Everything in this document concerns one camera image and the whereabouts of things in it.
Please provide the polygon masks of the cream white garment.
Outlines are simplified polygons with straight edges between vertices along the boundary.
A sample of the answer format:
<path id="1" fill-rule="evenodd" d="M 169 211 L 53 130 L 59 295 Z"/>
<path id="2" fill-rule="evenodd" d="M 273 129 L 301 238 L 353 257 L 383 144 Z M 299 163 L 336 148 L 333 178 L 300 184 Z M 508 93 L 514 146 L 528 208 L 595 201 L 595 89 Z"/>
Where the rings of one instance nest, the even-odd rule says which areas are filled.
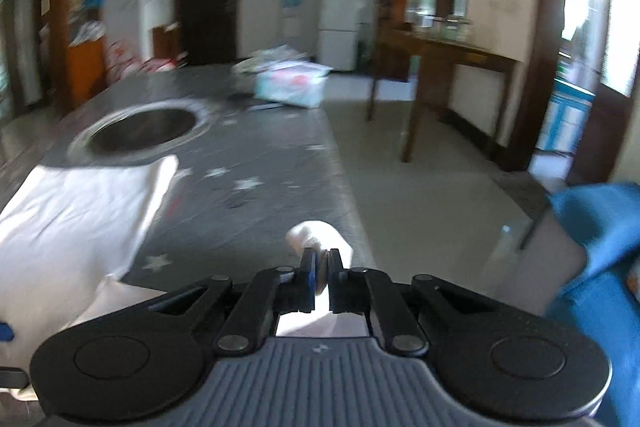
<path id="1" fill-rule="evenodd" d="M 167 155 L 131 167 L 32 169 L 1 213 L 1 364 L 28 375 L 36 349 L 52 335 L 99 315 L 160 295 L 126 282 L 179 169 Z M 354 251 L 329 223 L 300 222 L 285 235 L 297 261 L 305 248 L 337 249 L 345 265 Z M 1 389 L 21 402 L 32 385 Z"/>

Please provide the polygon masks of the black remote on table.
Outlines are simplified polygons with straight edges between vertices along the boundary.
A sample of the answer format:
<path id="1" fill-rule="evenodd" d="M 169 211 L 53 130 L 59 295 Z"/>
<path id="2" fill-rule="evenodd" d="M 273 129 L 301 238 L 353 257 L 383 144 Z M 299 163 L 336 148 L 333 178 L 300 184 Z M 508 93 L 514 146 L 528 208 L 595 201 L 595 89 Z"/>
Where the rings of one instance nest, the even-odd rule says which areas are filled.
<path id="1" fill-rule="evenodd" d="M 247 112 L 262 112 L 263 110 L 278 109 L 284 107 L 284 104 L 278 102 L 262 102 L 246 106 Z"/>

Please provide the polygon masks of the tissue pack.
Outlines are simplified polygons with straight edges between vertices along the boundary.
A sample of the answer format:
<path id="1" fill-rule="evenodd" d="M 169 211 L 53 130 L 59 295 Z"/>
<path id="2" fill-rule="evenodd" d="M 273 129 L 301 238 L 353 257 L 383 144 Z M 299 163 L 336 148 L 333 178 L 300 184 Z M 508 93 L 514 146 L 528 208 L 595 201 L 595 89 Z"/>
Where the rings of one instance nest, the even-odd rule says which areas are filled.
<path id="1" fill-rule="evenodd" d="M 331 72 L 331 67 L 313 62 L 279 63 L 256 76 L 254 95 L 267 102 L 318 108 Z"/>

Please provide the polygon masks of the round black induction cooktop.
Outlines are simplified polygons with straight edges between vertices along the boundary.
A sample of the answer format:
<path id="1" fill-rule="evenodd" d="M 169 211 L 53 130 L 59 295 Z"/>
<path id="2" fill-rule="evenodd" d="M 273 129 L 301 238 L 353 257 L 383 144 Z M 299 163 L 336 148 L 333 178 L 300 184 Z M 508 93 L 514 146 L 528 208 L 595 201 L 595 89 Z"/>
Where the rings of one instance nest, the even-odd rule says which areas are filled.
<path id="1" fill-rule="evenodd" d="M 75 136 L 66 156 L 77 165 L 137 164 L 205 134 L 218 119 L 205 100 L 174 98 L 116 110 Z"/>

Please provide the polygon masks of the crumpled patterned cloth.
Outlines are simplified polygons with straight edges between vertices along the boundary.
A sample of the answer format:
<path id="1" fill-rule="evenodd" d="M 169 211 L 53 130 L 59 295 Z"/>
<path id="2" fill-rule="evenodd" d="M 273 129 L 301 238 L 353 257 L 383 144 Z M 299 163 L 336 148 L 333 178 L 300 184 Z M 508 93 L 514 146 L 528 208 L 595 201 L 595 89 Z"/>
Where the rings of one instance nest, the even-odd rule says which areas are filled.
<path id="1" fill-rule="evenodd" d="M 238 75 L 258 74 L 283 62 L 305 61 L 307 58 L 306 52 L 300 52 L 285 44 L 276 48 L 254 51 L 249 58 L 234 64 L 231 70 L 233 74 Z"/>

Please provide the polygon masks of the blue sofa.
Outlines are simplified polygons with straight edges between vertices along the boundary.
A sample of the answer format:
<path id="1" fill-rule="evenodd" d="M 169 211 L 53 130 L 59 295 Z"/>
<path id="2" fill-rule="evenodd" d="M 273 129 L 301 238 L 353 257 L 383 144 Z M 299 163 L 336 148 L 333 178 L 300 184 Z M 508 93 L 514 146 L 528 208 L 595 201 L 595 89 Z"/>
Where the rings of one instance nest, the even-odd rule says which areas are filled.
<path id="1" fill-rule="evenodd" d="M 550 197 L 553 216 L 586 264 L 561 286 L 546 317 L 596 340 L 613 376 L 596 418 L 639 424 L 639 185 L 579 185 Z"/>

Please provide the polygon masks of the wooden console table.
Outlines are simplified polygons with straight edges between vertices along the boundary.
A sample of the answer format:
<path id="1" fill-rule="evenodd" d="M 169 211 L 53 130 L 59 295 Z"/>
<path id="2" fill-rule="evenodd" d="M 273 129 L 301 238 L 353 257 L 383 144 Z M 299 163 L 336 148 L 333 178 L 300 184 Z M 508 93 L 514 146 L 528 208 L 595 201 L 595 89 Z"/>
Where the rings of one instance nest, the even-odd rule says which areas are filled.
<path id="1" fill-rule="evenodd" d="M 375 38 L 373 79 L 367 105 L 367 120 L 372 120 L 374 116 L 382 65 L 387 55 L 394 52 L 402 52 L 419 59 L 416 93 L 411 105 L 400 159 L 403 162 L 412 159 L 424 108 L 434 110 L 440 118 L 446 116 L 454 84 L 454 70 L 458 66 L 498 72 L 502 76 L 502 90 L 494 129 L 488 135 L 484 148 L 485 155 L 490 157 L 496 148 L 504 115 L 506 115 L 506 106 L 511 95 L 518 61 L 472 46 L 472 44 L 421 36 L 415 31 L 383 27 L 378 30 Z"/>

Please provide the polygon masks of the water dispenser with blue bottle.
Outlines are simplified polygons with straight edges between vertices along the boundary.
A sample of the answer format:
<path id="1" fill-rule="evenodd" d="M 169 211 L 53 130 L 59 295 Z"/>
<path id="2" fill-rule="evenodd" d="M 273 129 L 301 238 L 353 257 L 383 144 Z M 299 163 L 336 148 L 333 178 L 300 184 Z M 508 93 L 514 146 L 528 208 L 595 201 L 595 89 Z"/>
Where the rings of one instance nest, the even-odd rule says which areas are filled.
<path id="1" fill-rule="evenodd" d="M 300 50 L 303 33 L 304 0 L 280 0 L 278 37 L 281 44 Z"/>

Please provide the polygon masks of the polka dot play tent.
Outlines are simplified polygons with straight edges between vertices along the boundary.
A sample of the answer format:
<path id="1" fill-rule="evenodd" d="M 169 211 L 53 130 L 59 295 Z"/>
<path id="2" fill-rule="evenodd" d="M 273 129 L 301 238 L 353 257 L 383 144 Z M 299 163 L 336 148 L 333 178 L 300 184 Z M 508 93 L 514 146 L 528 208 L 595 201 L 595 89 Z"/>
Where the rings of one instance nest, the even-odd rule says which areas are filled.
<path id="1" fill-rule="evenodd" d="M 170 72 L 176 68 L 176 63 L 170 58 L 149 58 L 149 60 L 143 61 L 122 40 L 112 43 L 106 49 L 106 81 L 108 84 L 114 84 L 133 75 Z"/>

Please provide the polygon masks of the white refrigerator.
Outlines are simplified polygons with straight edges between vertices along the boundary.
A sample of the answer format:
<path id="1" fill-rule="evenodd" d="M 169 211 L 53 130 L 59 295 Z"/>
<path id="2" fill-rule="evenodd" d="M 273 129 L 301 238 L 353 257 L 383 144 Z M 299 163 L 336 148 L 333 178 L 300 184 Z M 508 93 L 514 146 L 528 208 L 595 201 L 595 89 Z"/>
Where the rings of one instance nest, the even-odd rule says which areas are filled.
<path id="1" fill-rule="evenodd" d="M 339 72 L 356 67 L 364 0 L 320 0 L 317 58 Z"/>

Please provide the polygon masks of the dark wooden door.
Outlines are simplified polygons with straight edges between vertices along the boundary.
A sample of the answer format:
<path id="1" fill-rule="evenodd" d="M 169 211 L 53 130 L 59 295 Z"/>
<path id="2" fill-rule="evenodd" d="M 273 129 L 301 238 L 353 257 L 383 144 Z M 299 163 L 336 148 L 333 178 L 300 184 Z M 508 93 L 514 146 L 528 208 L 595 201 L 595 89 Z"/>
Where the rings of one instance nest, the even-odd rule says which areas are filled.
<path id="1" fill-rule="evenodd" d="M 186 64 L 228 64 L 236 59 L 238 0 L 175 0 Z"/>

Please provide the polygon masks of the wooden shelf cabinet left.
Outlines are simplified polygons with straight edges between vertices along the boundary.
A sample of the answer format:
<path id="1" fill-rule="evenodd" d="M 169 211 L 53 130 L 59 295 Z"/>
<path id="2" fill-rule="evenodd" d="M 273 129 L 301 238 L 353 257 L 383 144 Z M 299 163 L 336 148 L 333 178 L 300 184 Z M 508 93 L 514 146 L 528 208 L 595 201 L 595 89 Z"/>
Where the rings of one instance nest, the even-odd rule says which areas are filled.
<path id="1" fill-rule="evenodd" d="M 53 98 L 68 114 L 106 88 L 104 0 L 50 0 Z"/>

